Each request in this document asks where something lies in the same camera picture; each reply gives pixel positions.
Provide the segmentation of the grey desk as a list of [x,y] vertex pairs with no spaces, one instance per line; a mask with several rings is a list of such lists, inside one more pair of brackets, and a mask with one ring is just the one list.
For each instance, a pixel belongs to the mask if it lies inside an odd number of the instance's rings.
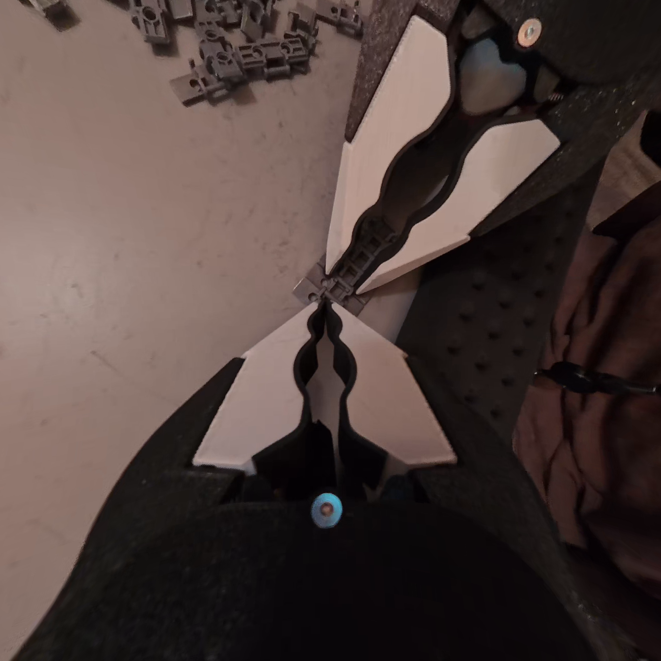
[[183,106],[111,1],[62,31],[1,2],[1,659],[39,624],[153,432],[301,309],[325,251],[359,41]]

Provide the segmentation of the single grey track link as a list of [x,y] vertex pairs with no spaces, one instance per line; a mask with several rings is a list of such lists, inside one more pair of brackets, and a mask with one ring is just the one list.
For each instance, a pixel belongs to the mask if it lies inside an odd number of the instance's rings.
[[303,304],[327,300],[358,316],[372,298],[369,293],[357,293],[359,275],[361,271],[351,264],[326,274],[325,261],[319,260],[294,287],[293,295]]

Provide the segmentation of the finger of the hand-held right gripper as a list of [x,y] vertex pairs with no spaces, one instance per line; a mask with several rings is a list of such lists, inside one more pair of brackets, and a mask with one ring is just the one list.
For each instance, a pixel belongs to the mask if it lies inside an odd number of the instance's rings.
[[419,209],[403,244],[357,289],[366,293],[454,250],[558,149],[559,138],[540,119],[494,124],[461,161],[455,183]]
[[451,85],[447,37],[414,15],[354,138],[343,145],[326,243],[327,275],[349,250],[360,219],[383,197],[397,161],[440,121]]

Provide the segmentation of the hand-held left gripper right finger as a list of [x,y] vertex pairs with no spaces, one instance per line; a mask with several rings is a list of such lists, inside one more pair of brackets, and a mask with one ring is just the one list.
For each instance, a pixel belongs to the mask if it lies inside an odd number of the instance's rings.
[[349,474],[407,472],[458,461],[407,355],[343,307],[326,306],[343,382],[338,451]]

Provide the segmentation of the pile of grey track links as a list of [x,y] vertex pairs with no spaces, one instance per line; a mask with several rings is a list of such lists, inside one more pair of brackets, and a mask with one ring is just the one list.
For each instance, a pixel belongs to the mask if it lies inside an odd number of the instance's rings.
[[170,80],[179,102],[225,98],[254,80],[289,78],[309,70],[318,42],[318,23],[352,38],[364,33],[359,1],[298,1],[287,12],[284,33],[272,36],[275,1],[112,1],[123,7],[141,39],[154,52],[175,44],[178,25],[194,29],[198,57]]

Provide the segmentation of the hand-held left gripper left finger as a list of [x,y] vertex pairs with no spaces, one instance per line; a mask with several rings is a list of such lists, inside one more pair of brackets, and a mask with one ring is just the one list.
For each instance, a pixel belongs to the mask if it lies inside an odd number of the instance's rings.
[[305,387],[295,360],[318,342],[311,326],[321,305],[311,303],[241,356],[243,363],[197,449],[196,467],[266,473],[258,454],[292,434],[303,420]]

